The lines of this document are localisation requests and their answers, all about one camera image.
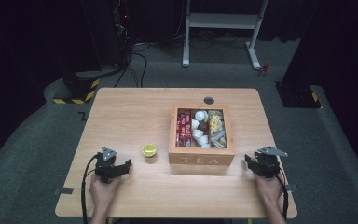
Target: table hole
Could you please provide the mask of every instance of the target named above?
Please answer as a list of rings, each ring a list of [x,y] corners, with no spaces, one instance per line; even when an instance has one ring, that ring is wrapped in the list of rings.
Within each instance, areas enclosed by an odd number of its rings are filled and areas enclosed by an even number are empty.
[[[210,97],[210,96],[207,96],[204,98],[204,103],[207,104],[207,105],[211,105],[214,103],[214,98],[213,97]]]

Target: metal frame leg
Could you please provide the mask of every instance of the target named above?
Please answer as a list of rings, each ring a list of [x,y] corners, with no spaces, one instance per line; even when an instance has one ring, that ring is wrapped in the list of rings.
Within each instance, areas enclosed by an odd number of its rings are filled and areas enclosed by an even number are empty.
[[[267,3],[269,0],[263,0],[263,4],[261,5],[260,12],[258,14],[257,22],[255,23],[255,29],[252,34],[251,42],[246,42],[246,48],[248,49],[249,56],[251,57],[252,66],[254,70],[260,70],[261,66],[258,62],[257,56],[255,55],[255,41],[257,40],[257,35],[260,30],[261,22],[264,18],[264,12],[266,11]]]
[[[188,45],[190,36],[190,0],[187,0],[187,10],[186,10],[186,33],[185,33],[185,45],[183,47],[183,67],[190,66],[190,47]]]

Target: gray carpet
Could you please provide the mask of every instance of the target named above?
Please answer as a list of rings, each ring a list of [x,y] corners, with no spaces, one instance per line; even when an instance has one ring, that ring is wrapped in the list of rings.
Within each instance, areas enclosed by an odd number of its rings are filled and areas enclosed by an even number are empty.
[[[323,89],[312,86],[323,108],[303,109],[283,107],[274,87],[282,80],[298,41],[257,41],[257,56],[269,65],[269,74],[260,77],[241,39],[220,40],[207,49],[191,48],[188,68],[182,67],[182,48],[136,46],[134,50],[147,59],[143,86],[257,89],[276,145],[289,153],[282,159],[286,175],[299,187],[294,193],[298,216],[288,222],[358,223],[358,159]],[[192,41],[192,45],[202,48],[208,43]],[[132,56],[138,81],[144,66],[142,57]],[[113,87],[118,78],[119,74],[101,78],[98,88]],[[130,71],[117,86],[136,86]],[[87,116],[92,100],[85,105],[56,105],[52,98],[60,92],[61,80],[48,85],[46,104],[22,123],[0,151],[0,223],[82,222],[55,215],[59,196],[54,191],[63,186],[86,123],[79,113]]]

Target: yellow and black hazard tape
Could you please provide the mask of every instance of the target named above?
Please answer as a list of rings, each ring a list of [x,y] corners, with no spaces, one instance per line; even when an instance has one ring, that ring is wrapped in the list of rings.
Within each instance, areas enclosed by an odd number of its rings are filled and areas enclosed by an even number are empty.
[[[316,95],[315,92],[312,92],[312,99],[314,102],[318,102],[318,96]]]
[[[96,79],[91,83],[91,86],[87,92],[85,92],[85,96],[82,98],[54,98],[53,101],[56,104],[64,105],[64,104],[87,104],[91,101],[92,97],[95,94],[95,91],[97,89],[98,83],[100,82],[100,79]]]

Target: wire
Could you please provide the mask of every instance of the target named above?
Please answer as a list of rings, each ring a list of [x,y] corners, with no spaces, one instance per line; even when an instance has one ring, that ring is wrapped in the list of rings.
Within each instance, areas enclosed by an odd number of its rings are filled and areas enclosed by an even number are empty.
[[[189,44],[189,46],[192,47],[193,49],[208,49],[213,45],[213,43],[214,42],[213,42],[213,39],[212,39],[211,43],[209,45],[207,45],[206,47],[203,47],[203,48],[199,48],[199,47],[196,47],[196,46],[191,45],[191,44]]]
[[[195,36],[199,41],[209,41],[215,38],[215,34],[212,31],[204,31],[202,35],[192,32],[193,36]]]
[[[127,69],[128,69],[129,66],[130,66],[131,58],[132,58],[132,54],[130,54],[130,58],[129,58],[129,60],[126,62],[124,70],[121,72],[120,77],[118,78],[118,80],[116,81],[116,83],[115,83],[115,85],[114,85],[113,87],[116,87],[117,84],[118,84],[118,82],[120,82],[120,80],[123,78],[124,73],[127,71]]]
[[[119,224],[121,223],[122,220],[123,220],[122,218],[119,218],[118,220],[114,221],[113,224]]]
[[[132,78],[133,78],[133,81],[136,84],[136,87],[139,87],[138,86],[138,77],[136,76],[135,71],[133,71],[133,69],[132,69],[132,67],[130,65],[129,65],[129,70],[130,70],[130,72],[132,74]]]
[[[180,16],[180,22],[179,22],[179,26],[178,29],[176,30],[176,33],[173,35],[173,39],[175,39],[175,36],[178,35],[180,28],[182,27],[182,21],[183,21],[183,14],[185,11],[185,1],[182,1],[182,14]]]
[[[91,164],[91,162],[98,158],[99,154],[94,155],[90,160],[89,163],[87,163],[86,169],[84,170],[84,174],[83,174],[83,181],[81,182],[81,208],[82,208],[82,212],[83,212],[83,223],[84,224],[88,224],[87,221],[87,209],[86,209],[86,177],[89,173],[89,166]]]
[[[181,34],[181,35],[179,35],[179,36],[175,37],[175,38],[174,38],[174,40],[177,40],[177,39],[179,39],[180,37],[182,37],[182,36],[184,36],[184,35],[186,35],[186,34],[185,34],[185,33],[183,33],[183,34]]]
[[[284,172],[280,167],[280,170],[282,171],[282,177],[283,177],[283,181],[278,177],[278,175],[275,175],[275,177],[278,179],[278,181],[281,183],[282,186],[282,191],[283,191],[283,211],[282,211],[282,215],[284,217],[284,219],[287,219],[287,208],[289,207],[289,195],[287,193],[287,188],[286,188],[286,177],[284,176]]]
[[[216,38],[214,40],[214,43],[216,44],[238,44],[241,42],[246,42],[247,38],[238,38],[238,37],[234,37],[233,40],[219,40],[218,38]]]
[[[146,57],[144,55],[142,55],[140,53],[133,53],[133,54],[138,55],[138,56],[144,58],[144,60],[145,60],[144,71],[142,72],[142,75],[141,75],[141,87],[143,87],[144,86],[145,71],[146,71],[146,67],[147,67],[147,59],[146,59]]]
[[[128,36],[127,29],[124,26],[116,24],[116,27],[120,29],[120,31],[117,32],[118,39],[120,39],[123,36],[123,33],[124,33],[124,36]]]
[[[135,44],[135,46],[141,46],[141,45],[145,45],[145,44],[147,44],[147,47],[145,49],[138,49],[138,50],[135,50],[134,52],[141,52],[141,51],[145,51],[145,50],[149,49],[151,46],[150,42],[138,43],[138,44]]]
[[[89,171],[89,172],[86,174],[86,176],[88,176],[89,174],[91,174],[91,173],[94,172],[94,171],[95,171],[95,169]]]

